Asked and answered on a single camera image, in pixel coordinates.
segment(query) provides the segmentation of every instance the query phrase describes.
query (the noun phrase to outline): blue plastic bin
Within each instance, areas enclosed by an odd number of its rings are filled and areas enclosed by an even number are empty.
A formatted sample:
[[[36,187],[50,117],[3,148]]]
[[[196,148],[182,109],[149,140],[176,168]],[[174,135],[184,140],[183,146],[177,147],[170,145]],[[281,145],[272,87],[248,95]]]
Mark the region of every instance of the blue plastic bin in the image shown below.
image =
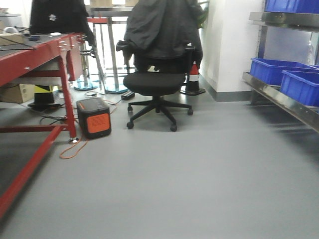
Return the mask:
[[[319,72],[319,68],[300,62],[252,58],[250,74],[269,85],[280,86],[284,70]]]
[[[283,71],[280,92],[306,106],[319,106],[319,73]]]
[[[319,13],[318,0],[268,0],[265,11]]]

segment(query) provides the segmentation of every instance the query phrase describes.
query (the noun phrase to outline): portable power station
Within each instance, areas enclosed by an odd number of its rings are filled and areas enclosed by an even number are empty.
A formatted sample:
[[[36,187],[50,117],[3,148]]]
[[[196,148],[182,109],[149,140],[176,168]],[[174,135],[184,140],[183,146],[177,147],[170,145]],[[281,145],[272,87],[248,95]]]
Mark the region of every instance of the portable power station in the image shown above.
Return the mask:
[[[110,108],[101,98],[76,102],[79,124],[87,139],[99,138],[111,133]]]

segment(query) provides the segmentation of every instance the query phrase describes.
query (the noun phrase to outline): chair seat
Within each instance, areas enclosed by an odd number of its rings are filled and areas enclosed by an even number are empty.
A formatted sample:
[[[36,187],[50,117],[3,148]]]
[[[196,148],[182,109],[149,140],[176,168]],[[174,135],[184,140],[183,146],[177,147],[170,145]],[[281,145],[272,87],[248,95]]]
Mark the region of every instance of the chair seat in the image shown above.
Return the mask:
[[[184,81],[184,74],[135,72],[127,75],[123,83],[131,91],[144,96],[164,96],[177,92]]]

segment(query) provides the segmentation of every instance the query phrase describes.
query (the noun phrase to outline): power strip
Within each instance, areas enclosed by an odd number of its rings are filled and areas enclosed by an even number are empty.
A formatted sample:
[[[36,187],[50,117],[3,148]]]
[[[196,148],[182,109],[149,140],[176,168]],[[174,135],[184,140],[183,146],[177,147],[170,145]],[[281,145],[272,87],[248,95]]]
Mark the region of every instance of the power strip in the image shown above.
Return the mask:
[[[135,96],[135,93],[132,91],[127,91],[121,95],[121,99],[124,101],[128,101]]]

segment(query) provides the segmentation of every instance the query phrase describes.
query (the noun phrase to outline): orange panel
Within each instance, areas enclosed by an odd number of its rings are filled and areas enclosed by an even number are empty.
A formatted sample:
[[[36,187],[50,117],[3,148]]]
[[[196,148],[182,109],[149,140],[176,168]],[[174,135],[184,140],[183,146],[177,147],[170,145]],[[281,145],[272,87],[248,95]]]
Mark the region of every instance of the orange panel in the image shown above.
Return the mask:
[[[110,128],[110,115],[101,114],[87,118],[88,132],[97,133]]]

